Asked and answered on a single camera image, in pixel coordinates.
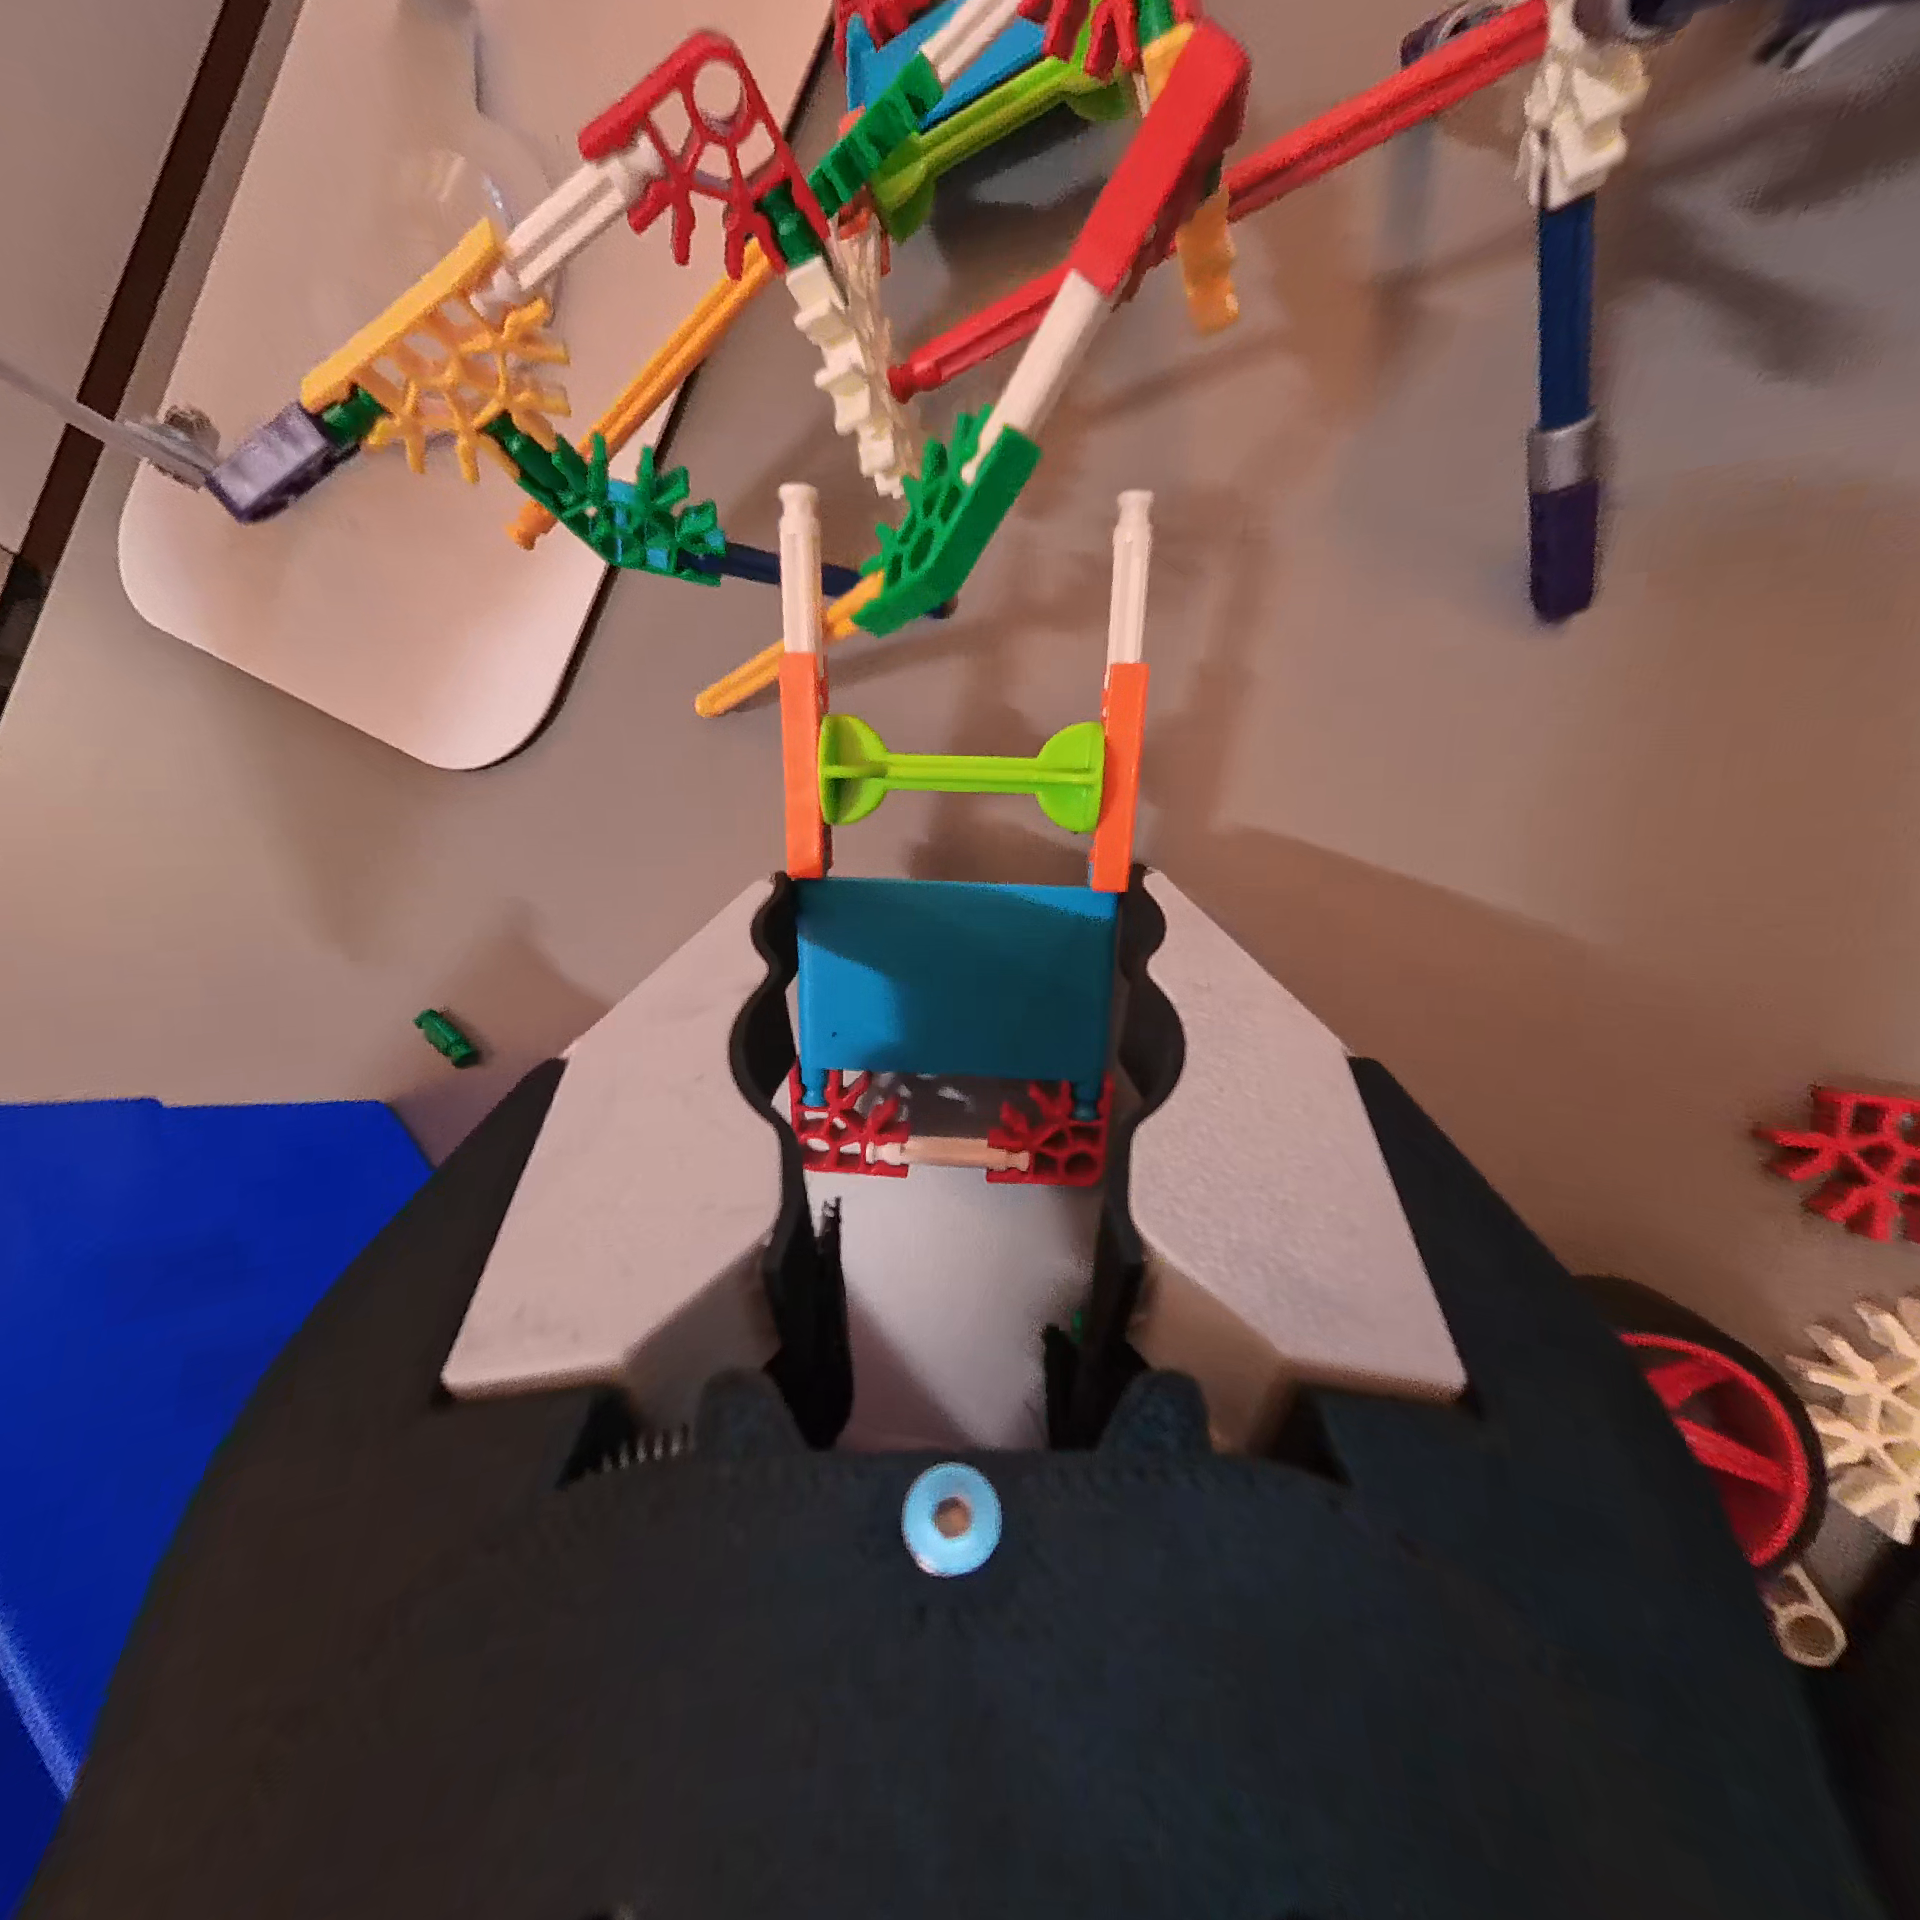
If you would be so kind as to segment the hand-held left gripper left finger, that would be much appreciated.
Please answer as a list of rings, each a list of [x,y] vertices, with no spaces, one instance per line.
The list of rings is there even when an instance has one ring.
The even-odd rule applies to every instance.
[[[752,882],[566,1049],[444,1359],[461,1402],[610,1385],[696,1402],[781,1353],[762,1268],[785,1209],[787,987]]]

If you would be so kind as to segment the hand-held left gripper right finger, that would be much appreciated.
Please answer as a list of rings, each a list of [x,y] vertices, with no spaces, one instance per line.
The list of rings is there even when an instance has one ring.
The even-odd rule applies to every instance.
[[[1347,1046],[1168,877],[1119,902],[1127,1339],[1210,1408],[1322,1385],[1454,1406],[1465,1373]]]

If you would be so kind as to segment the blue panel toy seat assembly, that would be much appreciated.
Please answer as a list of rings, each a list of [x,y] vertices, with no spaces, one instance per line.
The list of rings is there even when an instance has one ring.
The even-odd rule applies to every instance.
[[[1102,714],[1029,758],[902,756],[830,710],[820,649],[776,670],[785,853],[798,927],[791,1123],[812,1172],[970,1168],[1094,1189],[1114,1118],[1119,896],[1138,842],[1149,667],[1108,644]],[[1092,840],[1079,884],[849,878],[830,831],[899,793],[1035,801]]]

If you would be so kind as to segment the blue plastic bin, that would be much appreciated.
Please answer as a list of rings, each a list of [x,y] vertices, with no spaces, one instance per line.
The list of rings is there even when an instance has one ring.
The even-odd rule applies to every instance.
[[[427,1178],[375,1102],[4,1105],[4,1780],[65,1803],[215,1448]]]

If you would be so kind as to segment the white toy rod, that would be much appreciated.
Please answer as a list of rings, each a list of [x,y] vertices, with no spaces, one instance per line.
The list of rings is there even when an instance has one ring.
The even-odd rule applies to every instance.
[[[810,483],[781,483],[781,646],[787,658],[824,649],[824,526]]]
[[[1152,561],[1152,493],[1118,493],[1108,670],[1143,664]]]

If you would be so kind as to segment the colourful toy wheel model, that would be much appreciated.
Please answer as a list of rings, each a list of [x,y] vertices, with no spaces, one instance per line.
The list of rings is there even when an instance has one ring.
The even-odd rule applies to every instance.
[[[1092,339],[1177,257],[1190,319],[1239,319],[1234,225],[1437,120],[1533,67],[1518,179],[1535,214],[1538,411],[1530,436],[1530,594],[1543,622],[1588,610],[1599,569],[1594,401],[1598,195],[1626,157],[1650,54],[1716,3],[1454,3],[1404,35],[1402,67],[1234,161],[1251,55],[1201,3],[837,3],[847,77],[883,55],[820,163],[804,168],[739,45],[687,35],[582,130],[573,191],[534,228],[479,219],[414,287],[305,376],[302,397],[196,483],[243,526],[312,498],[354,455],[455,444],[461,473],[497,462],[524,498],[511,529],[562,529],[622,572],[696,584],[746,564],[687,471],[614,463],[773,281],[820,354],[818,387],[902,521],[863,572],[824,564],[824,646],[951,610],[1042,456],[1042,428]],[[1069,256],[910,356],[893,354],[883,245],[932,208],[945,161],[1069,96],[1134,98],[1140,126]],[[616,221],[669,228],[675,264],[715,208],[724,277],[652,354],[584,440],[566,437],[549,292]]]

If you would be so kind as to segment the red toy connector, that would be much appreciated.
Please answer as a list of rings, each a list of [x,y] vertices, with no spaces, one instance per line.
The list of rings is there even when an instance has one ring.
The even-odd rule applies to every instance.
[[[1917,1240],[1917,1096],[1809,1089],[1796,1128],[1754,1128],[1767,1168],[1807,1189],[1803,1209],[1874,1246]]]

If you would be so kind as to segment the white snowflake toy connector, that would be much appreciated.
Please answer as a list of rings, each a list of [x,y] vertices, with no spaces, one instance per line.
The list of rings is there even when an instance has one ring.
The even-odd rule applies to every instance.
[[[1917,1295],[1854,1307],[1857,1328],[1807,1328],[1789,1357],[1830,1496],[1896,1547],[1917,1544]]]

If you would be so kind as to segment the white document stand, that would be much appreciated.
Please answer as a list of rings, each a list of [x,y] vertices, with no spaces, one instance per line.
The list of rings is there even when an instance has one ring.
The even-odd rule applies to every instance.
[[[787,130],[828,3],[302,3],[161,409],[198,409],[231,451],[479,219],[534,228],[584,168],[582,130],[699,30],[739,45]],[[124,590],[427,768],[491,768],[542,726],[607,572],[566,533],[521,550],[524,498],[476,468],[466,486],[449,440],[423,478],[355,455],[260,526],[137,468]]]

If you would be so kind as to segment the grey toy connector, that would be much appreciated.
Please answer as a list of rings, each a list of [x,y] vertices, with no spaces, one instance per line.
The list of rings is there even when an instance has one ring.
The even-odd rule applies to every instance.
[[[1773,1644],[1798,1669],[1834,1669],[1847,1633],[1803,1564],[1784,1564],[1759,1579],[1759,1600]]]

